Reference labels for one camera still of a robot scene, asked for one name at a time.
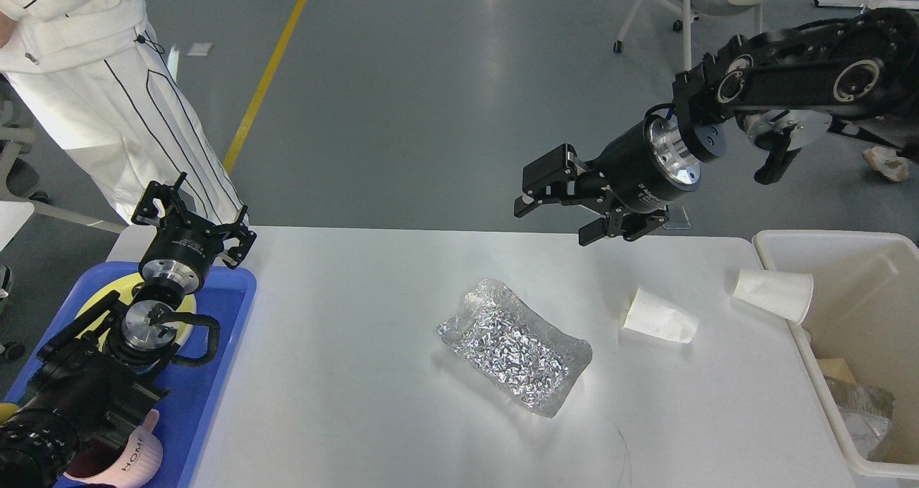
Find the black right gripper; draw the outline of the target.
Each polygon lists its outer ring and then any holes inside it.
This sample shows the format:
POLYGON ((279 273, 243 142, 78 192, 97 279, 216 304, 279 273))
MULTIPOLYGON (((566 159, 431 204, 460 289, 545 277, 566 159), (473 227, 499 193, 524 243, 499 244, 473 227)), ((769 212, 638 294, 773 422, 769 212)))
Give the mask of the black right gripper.
POLYGON ((616 209, 581 227, 579 245, 602 238, 634 242, 669 221, 664 206, 696 191, 700 181, 701 161, 690 154, 678 128, 663 116, 650 115, 611 141, 589 164, 572 145, 562 144, 526 165, 514 216, 552 204, 580 205, 604 215, 611 207, 612 190, 633 212, 616 209))

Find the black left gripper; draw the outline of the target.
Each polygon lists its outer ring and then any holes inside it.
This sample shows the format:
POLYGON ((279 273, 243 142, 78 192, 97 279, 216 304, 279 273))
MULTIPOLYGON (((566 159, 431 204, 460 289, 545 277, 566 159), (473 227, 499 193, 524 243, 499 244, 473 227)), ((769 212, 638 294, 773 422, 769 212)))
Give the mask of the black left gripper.
POLYGON ((215 257, 236 269, 246 259, 257 234, 248 226, 248 206, 227 223, 188 227, 187 206, 180 196, 187 173, 174 184, 150 181, 131 216, 134 225, 155 227, 154 239, 139 263, 138 291, 200 291, 215 257))

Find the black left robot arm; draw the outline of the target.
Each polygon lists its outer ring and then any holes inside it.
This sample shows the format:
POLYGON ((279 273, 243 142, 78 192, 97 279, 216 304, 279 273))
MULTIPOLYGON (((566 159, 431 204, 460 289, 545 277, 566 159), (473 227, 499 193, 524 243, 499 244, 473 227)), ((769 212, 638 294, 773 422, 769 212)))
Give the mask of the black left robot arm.
POLYGON ((205 285, 216 258, 237 268, 256 233, 243 205, 230 222, 188 209, 174 184, 151 181, 131 222, 157 230, 138 265, 131 300, 109 291, 37 350, 21 407, 2 425, 2 485, 52 487, 94 445, 125 448, 169 390, 170 365, 203 367, 219 351, 220 322, 180 308, 205 285))

